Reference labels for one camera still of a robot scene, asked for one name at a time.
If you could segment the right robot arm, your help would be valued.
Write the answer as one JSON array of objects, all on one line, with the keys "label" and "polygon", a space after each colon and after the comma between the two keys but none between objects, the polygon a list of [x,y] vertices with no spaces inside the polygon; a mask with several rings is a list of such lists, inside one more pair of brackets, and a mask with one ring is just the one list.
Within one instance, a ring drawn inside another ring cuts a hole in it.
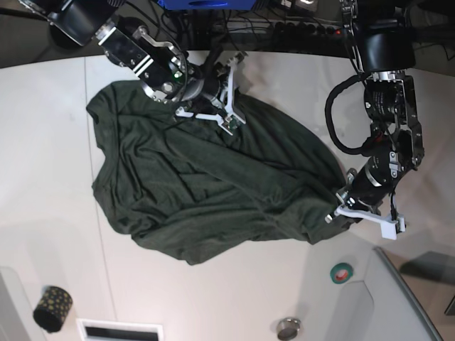
[{"label": "right robot arm", "polygon": [[173,37],[159,40],[139,18],[118,16],[123,1],[22,1],[22,5],[78,46],[96,40],[112,63],[130,69],[145,94],[170,104],[177,117],[214,121],[229,134],[245,124],[235,101],[235,72],[245,52],[220,63],[219,45],[202,64],[193,64]]}]

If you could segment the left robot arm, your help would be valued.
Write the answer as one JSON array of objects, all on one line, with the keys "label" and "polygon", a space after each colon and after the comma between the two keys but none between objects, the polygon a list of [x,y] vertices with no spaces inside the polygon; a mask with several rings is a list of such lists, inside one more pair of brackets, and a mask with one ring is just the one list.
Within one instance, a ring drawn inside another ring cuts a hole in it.
[{"label": "left robot arm", "polygon": [[[359,170],[348,171],[347,183],[336,196],[340,205],[327,222],[344,216],[380,225],[385,239],[406,230],[397,211],[395,191],[424,158],[422,126],[418,120],[414,80],[406,71],[415,65],[405,7],[393,1],[341,1],[340,31],[355,74],[330,92],[324,112],[329,136],[345,154],[367,158]],[[332,107],[343,91],[363,86],[363,104],[370,119],[370,136],[359,147],[338,138]]]}]

